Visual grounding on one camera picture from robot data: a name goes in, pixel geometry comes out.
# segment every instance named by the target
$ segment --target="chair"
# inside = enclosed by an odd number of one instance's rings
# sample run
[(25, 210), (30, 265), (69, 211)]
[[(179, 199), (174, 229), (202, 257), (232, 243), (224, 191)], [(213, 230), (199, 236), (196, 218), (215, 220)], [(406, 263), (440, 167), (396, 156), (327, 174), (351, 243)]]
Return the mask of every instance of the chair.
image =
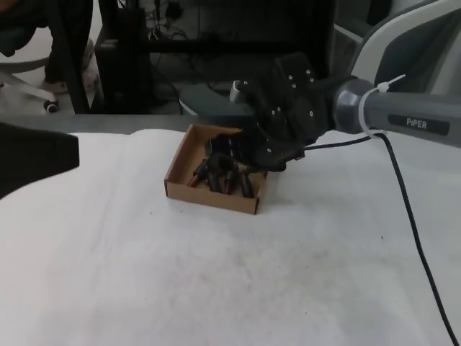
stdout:
[[(460, 19), (461, 1), (426, 0), (391, 12), (374, 27), (354, 19), (336, 22), (335, 56), (343, 63), (340, 67), (336, 64), (334, 71), (374, 84), (405, 74), (406, 78), (391, 91), (433, 92), (441, 72), (445, 71), (446, 77), (447, 69), (453, 72), (461, 58), (461, 47), (453, 49), (460, 45), (455, 40), (461, 29)], [(349, 43), (341, 46), (339, 41), (347, 41), (345, 37)], [(449, 53), (451, 64), (446, 63)]]
[[(0, 53), (6, 57), (13, 56), (17, 50), (28, 44), (35, 34), (35, 28), (12, 27), (0, 31)], [(36, 86), (30, 85), (17, 78), (14, 74), (33, 71), (43, 67), (48, 58), (21, 63), (0, 63), (0, 87), (4, 84), (16, 89), (18, 92), (39, 97), (45, 100), (43, 107), (47, 112), (58, 111), (58, 100), (55, 95)]]

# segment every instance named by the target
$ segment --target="white tablecloth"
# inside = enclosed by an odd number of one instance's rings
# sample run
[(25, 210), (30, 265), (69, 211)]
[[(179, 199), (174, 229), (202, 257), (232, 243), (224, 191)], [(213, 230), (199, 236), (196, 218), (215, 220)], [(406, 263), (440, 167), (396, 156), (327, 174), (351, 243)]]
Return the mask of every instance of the white tablecloth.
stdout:
[[(383, 143), (309, 152), (248, 216), (165, 197), (182, 136), (80, 134), (0, 200), (0, 345), (449, 345)], [(461, 151), (390, 139), (461, 335)]]

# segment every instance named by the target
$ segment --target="black object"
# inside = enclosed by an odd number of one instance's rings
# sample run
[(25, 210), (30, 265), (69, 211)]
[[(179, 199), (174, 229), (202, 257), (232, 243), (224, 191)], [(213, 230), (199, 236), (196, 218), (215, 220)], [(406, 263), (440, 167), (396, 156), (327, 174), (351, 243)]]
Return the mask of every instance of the black object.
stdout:
[(248, 173), (242, 172), (240, 174), (240, 185), (242, 187), (242, 194), (245, 198), (254, 198), (253, 185), (251, 185)]
[(100, 107), (109, 114), (146, 114), (157, 99), (150, 56), (138, 48), (139, 40), (147, 40), (145, 14), (139, 8), (118, 12), (123, 33), (114, 39), (103, 27), (94, 49), (102, 86)]
[(304, 53), (276, 59), (269, 71), (239, 85), (256, 123), (219, 135), (207, 147), (256, 171), (283, 171), (287, 161), (304, 157), (306, 146), (333, 129), (329, 104), (345, 77), (317, 78)]
[(228, 171), (225, 174), (225, 177), (224, 177), (224, 193), (226, 195), (231, 195), (232, 194), (232, 192), (234, 190), (234, 187), (236, 185), (236, 182), (237, 182), (237, 178), (238, 178), (238, 175), (237, 175), (237, 172), (234, 169)]
[(191, 180), (187, 183), (189, 187), (196, 187), (199, 182), (206, 178), (208, 173), (208, 159), (203, 159), (199, 166), (194, 170)]
[(172, 20), (177, 20), (181, 18), (184, 9), (181, 7), (179, 2), (170, 1), (166, 7), (165, 17), (171, 18)]
[(219, 182), (219, 176), (215, 172), (208, 172), (207, 183), (210, 187), (210, 191), (223, 193), (221, 183)]
[(79, 164), (77, 137), (0, 123), (0, 198)]
[[(85, 10), (87, 16), (93, 14), (93, 0), (80, 0), (85, 3)], [(81, 71), (77, 66), (79, 63), (71, 53), (71, 46), (69, 45), (69, 37), (66, 30), (66, 19), (61, 11), (61, 2), (59, 0), (46, 0), (46, 12), (48, 18), (48, 27), (53, 36), (53, 42), (56, 44), (58, 55), (60, 56), (61, 66), (66, 78), (66, 84), (71, 97), (73, 110), (75, 113), (86, 114), (90, 113), (88, 99), (86, 97), (85, 88), (81, 80)]]

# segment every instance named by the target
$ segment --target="chair wheel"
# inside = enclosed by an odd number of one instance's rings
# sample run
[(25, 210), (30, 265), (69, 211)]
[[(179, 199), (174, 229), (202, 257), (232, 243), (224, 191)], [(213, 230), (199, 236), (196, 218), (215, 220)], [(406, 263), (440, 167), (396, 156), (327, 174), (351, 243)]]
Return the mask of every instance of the chair wheel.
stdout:
[(43, 108), (45, 108), (48, 113), (56, 113), (59, 110), (58, 101), (45, 101)]

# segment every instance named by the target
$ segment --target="metal frame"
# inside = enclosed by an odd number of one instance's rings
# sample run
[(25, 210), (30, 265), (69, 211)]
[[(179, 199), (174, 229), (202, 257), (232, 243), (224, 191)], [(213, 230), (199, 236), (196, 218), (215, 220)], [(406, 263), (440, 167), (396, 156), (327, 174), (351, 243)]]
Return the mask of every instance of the metal frame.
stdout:
[[(322, 0), (315, 2), (314, 5), (310, 0), (305, 0), (305, 3), (299, 1), (294, 3), (292, 9), (293, 19), (297, 24), (296, 30), (299, 32), (300, 40), (303, 43), (291, 42), (269, 42), (269, 41), (253, 41), (253, 42), (224, 42), (224, 43), (209, 43), (203, 40), (175, 40), (170, 41), (145, 41), (139, 42), (140, 53), (227, 53), (227, 54), (255, 54), (255, 53), (294, 53), (303, 51), (313, 55), (313, 51), (318, 50), (319, 47), (326, 44), (324, 37), (307, 38), (315, 30), (322, 31), (324, 20), (320, 21), (319, 18), (313, 16), (313, 20), (308, 21), (306, 17), (309, 16), (311, 11), (316, 13), (331, 12), (329, 15), (334, 16), (334, 7), (336, 0)], [(117, 18), (117, 0), (99, 0), (99, 8), (102, 15), (102, 24), (104, 31), (108, 32), (112, 39), (122, 40), (123, 33), (119, 32), (120, 18)], [(319, 58), (314, 58), (315, 65), (319, 65), (319, 69), (325, 70), (320, 72), (320, 75), (328, 74), (327, 62), (320, 62)]]
[[(79, 0), (87, 3), (87, 10), (91, 11), (88, 15), (93, 15), (93, 0)], [(71, 48), (67, 36), (66, 24), (61, 12), (59, 0), (47, 0), (46, 10), (48, 13), (48, 27), (53, 34), (67, 87), (71, 96), (72, 106), (75, 113), (90, 113), (88, 98), (86, 96), (81, 73), (77, 70), (78, 64), (71, 55)]]

